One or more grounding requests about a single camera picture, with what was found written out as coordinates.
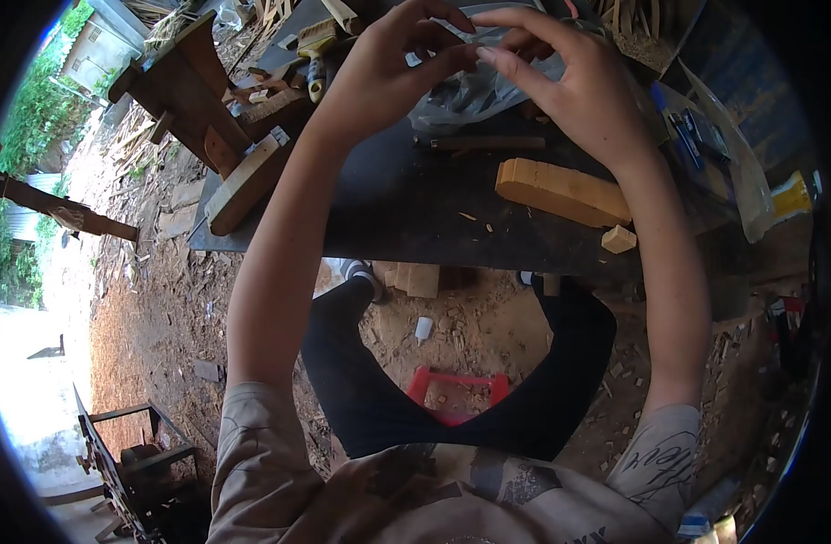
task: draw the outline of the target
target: brush handle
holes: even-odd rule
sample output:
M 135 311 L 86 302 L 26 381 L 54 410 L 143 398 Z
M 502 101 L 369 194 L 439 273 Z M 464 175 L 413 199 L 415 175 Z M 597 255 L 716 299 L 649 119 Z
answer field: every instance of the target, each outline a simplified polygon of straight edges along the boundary
M 307 71 L 307 89 L 313 103 L 320 103 L 325 96 L 326 78 L 325 60 L 322 55 L 312 57 Z

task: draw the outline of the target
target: fingernail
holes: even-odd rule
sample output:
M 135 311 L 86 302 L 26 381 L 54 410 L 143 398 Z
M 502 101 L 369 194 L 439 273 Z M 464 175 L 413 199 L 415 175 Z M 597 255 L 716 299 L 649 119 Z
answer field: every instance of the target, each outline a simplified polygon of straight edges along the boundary
M 494 59 L 497 58 L 497 53 L 490 47 L 477 47 L 475 48 L 475 54 L 487 63 L 494 63 Z

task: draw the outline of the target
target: black pants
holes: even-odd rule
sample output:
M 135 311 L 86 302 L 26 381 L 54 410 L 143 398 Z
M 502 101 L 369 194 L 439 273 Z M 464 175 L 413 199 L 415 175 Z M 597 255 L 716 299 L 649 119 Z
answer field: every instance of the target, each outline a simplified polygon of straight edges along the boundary
M 612 312 L 568 277 L 558 297 L 533 291 L 555 333 L 552 349 L 495 407 L 446 427 L 388 377 L 362 343 L 358 322 L 373 287 L 353 277 L 313 300 L 301 355 L 328 424 L 352 458 L 399 444 L 444 442 L 553 460 L 584 418 L 606 372 Z

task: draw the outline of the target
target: workbench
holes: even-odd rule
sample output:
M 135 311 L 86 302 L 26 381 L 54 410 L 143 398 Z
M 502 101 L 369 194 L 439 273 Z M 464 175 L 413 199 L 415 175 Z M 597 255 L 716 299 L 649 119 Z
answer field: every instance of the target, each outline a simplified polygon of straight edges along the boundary
M 385 9 L 394 0 L 377 2 Z M 459 0 L 457 5 L 485 4 Z M 555 16 L 568 15 L 562 0 L 544 2 Z M 328 16 L 321 0 L 301 0 L 276 32 L 257 66 L 272 71 L 295 58 L 276 43 Z M 332 78 L 345 51 L 326 56 Z M 604 232 L 571 220 L 509 202 L 495 193 L 497 166 L 525 157 L 614 181 L 611 174 L 552 123 L 525 119 L 511 108 L 456 136 L 544 136 L 542 151 L 468 151 L 450 153 L 413 146 L 408 118 L 356 146 L 340 174 L 328 217 L 323 254 L 460 267 L 490 267 L 559 272 L 611 281 L 642 277 L 639 250 L 619 255 L 600 245 Z M 220 184 L 208 172 L 195 223 Z M 206 223 L 191 240 L 195 250 L 245 252 L 265 205 L 259 204 L 240 227 L 225 237 L 212 235 Z M 476 221 L 466 219 L 466 213 Z

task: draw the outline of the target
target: t-shirt sleeve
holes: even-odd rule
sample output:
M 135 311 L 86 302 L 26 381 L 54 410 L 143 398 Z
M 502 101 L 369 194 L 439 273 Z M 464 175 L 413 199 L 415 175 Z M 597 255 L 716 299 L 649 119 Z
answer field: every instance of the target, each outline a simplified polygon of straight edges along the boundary
M 291 389 L 231 387 L 217 456 L 207 542 L 275 541 L 323 486 L 307 458 Z
M 675 534 L 693 485 L 698 430 L 697 408 L 682 404 L 658 408 L 640 421 L 606 486 Z

